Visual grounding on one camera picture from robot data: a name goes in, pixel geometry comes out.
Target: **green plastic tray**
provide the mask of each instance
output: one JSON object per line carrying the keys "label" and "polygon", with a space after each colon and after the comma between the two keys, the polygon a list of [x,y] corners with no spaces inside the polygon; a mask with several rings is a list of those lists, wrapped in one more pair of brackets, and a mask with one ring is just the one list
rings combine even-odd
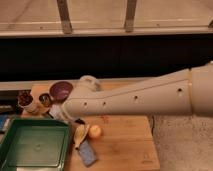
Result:
{"label": "green plastic tray", "polygon": [[14,119],[0,145],[0,170],[62,171],[70,132],[52,119]]}

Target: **purple bowl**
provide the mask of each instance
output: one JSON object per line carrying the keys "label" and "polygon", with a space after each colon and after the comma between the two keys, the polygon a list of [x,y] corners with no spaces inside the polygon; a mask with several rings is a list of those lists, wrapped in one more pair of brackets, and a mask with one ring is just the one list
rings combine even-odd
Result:
{"label": "purple bowl", "polygon": [[59,81],[50,87],[50,95],[54,100],[65,100],[71,93],[73,86],[67,81]]}

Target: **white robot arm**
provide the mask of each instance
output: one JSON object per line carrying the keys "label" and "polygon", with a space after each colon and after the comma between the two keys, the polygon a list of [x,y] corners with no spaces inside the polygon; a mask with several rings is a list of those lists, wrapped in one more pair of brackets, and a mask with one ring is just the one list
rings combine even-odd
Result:
{"label": "white robot arm", "polygon": [[67,118],[100,114],[213,116],[213,65],[108,91],[101,91],[96,78],[84,76],[63,103],[62,110]]}

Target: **table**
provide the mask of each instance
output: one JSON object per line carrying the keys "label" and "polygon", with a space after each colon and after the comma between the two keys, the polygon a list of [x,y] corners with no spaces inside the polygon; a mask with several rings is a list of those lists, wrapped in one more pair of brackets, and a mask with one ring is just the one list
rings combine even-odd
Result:
{"label": "table", "polygon": [[[132,82],[103,83],[103,89],[112,89]],[[40,113],[48,110],[42,107],[38,97],[48,93],[51,84],[35,84],[31,94],[40,107]],[[89,140],[98,161],[86,168],[74,148],[70,150],[65,171],[156,171],[160,169],[153,137],[147,117],[125,115],[83,117],[89,124],[98,124],[103,129],[99,140]]]}

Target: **black wall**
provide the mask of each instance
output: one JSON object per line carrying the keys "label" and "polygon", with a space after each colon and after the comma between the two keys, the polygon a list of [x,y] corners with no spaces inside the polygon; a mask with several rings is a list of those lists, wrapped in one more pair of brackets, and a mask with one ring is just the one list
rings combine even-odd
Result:
{"label": "black wall", "polygon": [[213,60],[213,34],[0,39],[0,81],[157,76]]}

